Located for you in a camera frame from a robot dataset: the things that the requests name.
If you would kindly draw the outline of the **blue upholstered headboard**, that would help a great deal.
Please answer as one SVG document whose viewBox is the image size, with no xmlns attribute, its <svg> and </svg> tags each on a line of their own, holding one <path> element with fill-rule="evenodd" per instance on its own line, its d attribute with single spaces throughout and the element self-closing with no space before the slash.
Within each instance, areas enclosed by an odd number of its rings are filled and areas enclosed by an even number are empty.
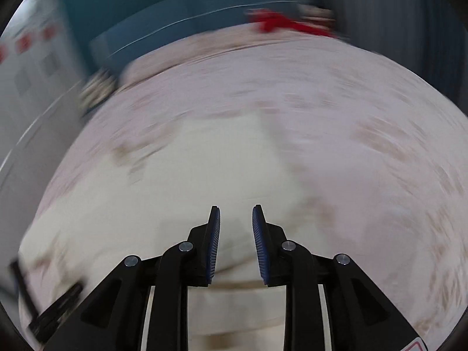
<svg viewBox="0 0 468 351">
<path fill-rule="evenodd" d="M 299 5 L 315 0 L 163 0 L 134 13 L 90 42 L 94 62 L 119 76 L 131 61 L 201 32 L 248 22 L 254 9 L 299 17 Z"/>
</svg>

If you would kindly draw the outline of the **cream quilted padded garment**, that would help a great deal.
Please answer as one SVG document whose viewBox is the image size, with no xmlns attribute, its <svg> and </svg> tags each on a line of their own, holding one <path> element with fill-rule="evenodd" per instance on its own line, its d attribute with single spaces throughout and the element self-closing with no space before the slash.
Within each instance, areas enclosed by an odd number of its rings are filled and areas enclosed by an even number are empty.
<svg viewBox="0 0 468 351">
<path fill-rule="evenodd" d="M 189 294 L 192 350 L 280 350 L 283 288 L 265 288 L 252 234 L 260 204 L 288 237 L 315 243 L 323 208 L 254 114 L 185 120 L 164 144 L 100 159 L 36 219 L 19 250 L 39 308 L 72 284 L 85 292 L 126 256 L 161 255 L 221 210 L 216 275 Z"/>
</svg>

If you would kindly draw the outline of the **grey-blue curtain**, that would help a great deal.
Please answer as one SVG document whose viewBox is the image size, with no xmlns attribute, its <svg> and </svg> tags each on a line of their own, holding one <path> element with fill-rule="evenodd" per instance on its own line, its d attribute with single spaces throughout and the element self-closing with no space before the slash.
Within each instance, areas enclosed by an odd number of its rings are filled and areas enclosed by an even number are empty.
<svg viewBox="0 0 468 351">
<path fill-rule="evenodd" d="M 448 0 L 330 0 L 359 48 L 408 68 L 458 107 L 467 103 L 467 29 Z"/>
</svg>

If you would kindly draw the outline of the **stack of folded cloths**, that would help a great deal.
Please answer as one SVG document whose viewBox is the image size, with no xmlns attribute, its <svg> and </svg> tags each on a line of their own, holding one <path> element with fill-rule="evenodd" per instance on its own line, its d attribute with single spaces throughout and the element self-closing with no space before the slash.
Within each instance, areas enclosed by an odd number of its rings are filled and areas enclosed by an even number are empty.
<svg viewBox="0 0 468 351">
<path fill-rule="evenodd" d="M 116 78 L 109 70 L 100 69 L 90 77 L 82 88 L 78 97 L 79 106 L 82 111 L 87 112 L 104 102 L 116 89 Z"/>
</svg>

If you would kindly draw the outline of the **white wardrobe with red decals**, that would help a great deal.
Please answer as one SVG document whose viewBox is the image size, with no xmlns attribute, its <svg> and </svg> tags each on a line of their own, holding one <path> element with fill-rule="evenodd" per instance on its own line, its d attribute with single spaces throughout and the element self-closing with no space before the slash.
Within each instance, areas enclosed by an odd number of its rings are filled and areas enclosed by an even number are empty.
<svg viewBox="0 0 468 351">
<path fill-rule="evenodd" d="M 85 73 L 59 0 L 24 0 L 1 35 L 1 185 L 38 201 L 82 130 Z"/>
</svg>

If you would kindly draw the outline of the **red fabric item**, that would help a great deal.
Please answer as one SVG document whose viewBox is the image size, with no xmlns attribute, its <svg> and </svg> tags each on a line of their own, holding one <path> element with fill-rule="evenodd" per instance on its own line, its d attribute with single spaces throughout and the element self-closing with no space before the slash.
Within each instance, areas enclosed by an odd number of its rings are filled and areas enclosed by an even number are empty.
<svg viewBox="0 0 468 351">
<path fill-rule="evenodd" d="M 321 29 L 299 21 L 294 21 L 281 13 L 268 9 L 248 10 L 247 16 L 251 22 L 257 24 L 260 32 L 269 33 L 284 29 L 319 37 L 335 37 L 328 29 Z"/>
</svg>

